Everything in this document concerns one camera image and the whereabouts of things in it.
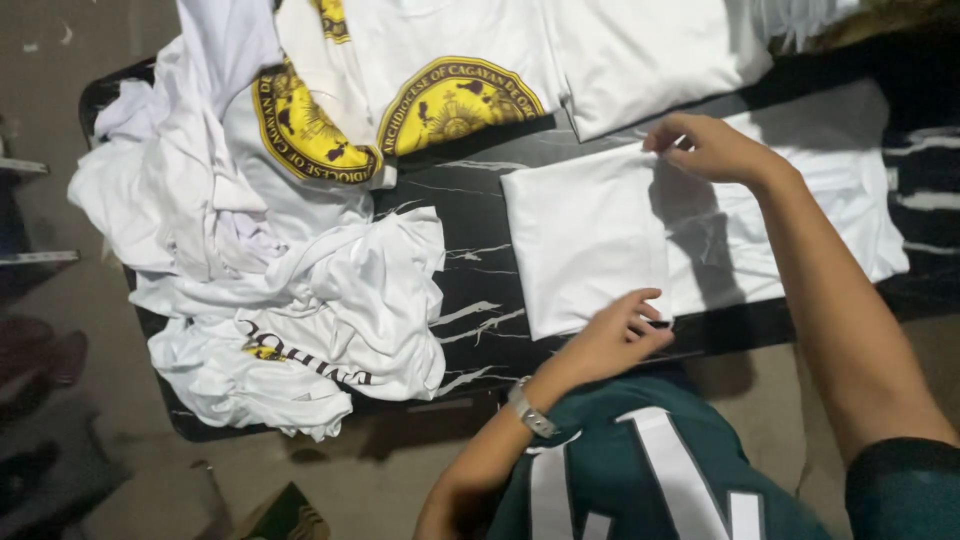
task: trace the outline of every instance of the wristwatch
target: wristwatch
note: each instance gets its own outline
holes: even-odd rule
[[[523,395],[523,385],[526,384],[528,380],[530,380],[529,375],[518,380],[516,385],[510,390],[510,394],[507,395],[507,400],[516,410],[516,414],[520,415],[520,422],[523,422],[533,433],[536,433],[544,439],[548,439],[560,433],[560,430],[557,429],[557,426],[553,422],[547,420],[547,417],[543,416],[542,412],[530,406],[530,402],[528,402],[526,396]]]

